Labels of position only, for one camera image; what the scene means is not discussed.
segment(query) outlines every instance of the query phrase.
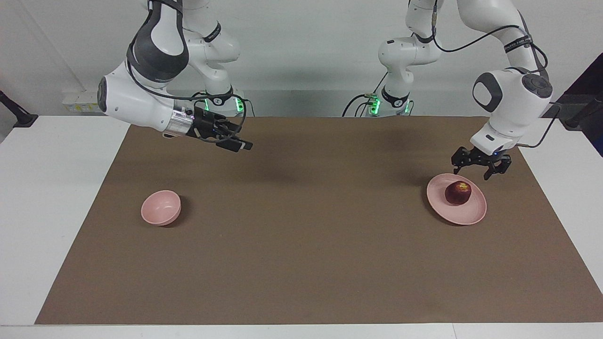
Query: brown table mat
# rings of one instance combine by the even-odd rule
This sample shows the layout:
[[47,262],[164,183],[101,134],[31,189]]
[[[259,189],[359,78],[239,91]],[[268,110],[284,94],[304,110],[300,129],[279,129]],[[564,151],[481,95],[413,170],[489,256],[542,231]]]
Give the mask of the brown table mat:
[[[255,118],[251,152],[131,127],[37,324],[601,322],[603,297],[522,155],[455,227],[426,185],[484,118]],[[172,228],[140,217],[172,189]]]

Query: black stand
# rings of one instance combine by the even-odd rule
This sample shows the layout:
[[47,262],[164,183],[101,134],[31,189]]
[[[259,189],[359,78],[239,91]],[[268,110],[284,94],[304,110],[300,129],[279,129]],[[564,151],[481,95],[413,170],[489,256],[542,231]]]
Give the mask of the black stand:
[[15,128],[31,127],[38,118],[35,114],[30,114],[23,107],[19,106],[13,100],[4,94],[0,90],[0,103],[4,104],[9,111],[11,111],[15,117],[17,117],[17,123],[13,126]]

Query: white robotic arm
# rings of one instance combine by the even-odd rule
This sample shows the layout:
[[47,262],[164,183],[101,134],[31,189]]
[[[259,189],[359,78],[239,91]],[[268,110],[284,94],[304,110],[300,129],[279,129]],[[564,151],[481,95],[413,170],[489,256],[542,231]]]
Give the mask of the white robotic arm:
[[[192,136],[238,151],[252,144],[236,134],[241,126],[225,115],[245,111],[220,63],[237,60],[238,42],[222,31],[208,0],[150,0],[149,15],[129,46],[127,58],[99,85],[99,106],[107,115],[165,136]],[[204,92],[174,97],[167,85],[191,65],[202,76]],[[202,102],[199,108],[193,102]]]
[[[435,62],[443,49],[437,40],[435,24],[444,0],[411,0],[406,25],[411,37],[389,40],[379,50],[379,60],[388,69],[380,93],[380,110],[399,114],[407,104],[413,76],[412,65]],[[466,26],[498,38],[507,52],[511,67],[482,74],[473,88],[475,101],[491,114],[489,122],[477,132],[471,151],[460,148],[452,158],[457,173],[469,165],[488,166],[485,178],[504,173],[511,164],[505,154],[515,147],[528,127],[542,116],[552,96],[545,67],[536,55],[537,47],[523,17],[510,0],[457,0]]]

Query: red apple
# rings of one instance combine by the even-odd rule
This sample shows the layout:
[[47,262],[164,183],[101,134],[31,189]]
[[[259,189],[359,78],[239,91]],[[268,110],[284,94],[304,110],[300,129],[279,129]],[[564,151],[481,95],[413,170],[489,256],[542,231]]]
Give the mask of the red apple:
[[446,200],[451,204],[465,204],[469,201],[469,197],[471,197],[471,185],[463,181],[457,181],[446,188],[444,195],[446,196]]

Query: plate with fruit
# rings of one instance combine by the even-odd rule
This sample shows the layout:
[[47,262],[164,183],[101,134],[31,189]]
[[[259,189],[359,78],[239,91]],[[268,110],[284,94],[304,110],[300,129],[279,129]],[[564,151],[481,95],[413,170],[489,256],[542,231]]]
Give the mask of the plate with fruit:
[[474,225],[486,216],[482,191],[469,179],[456,174],[440,174],[427,185],[427,199],[442,218],[457,225]]

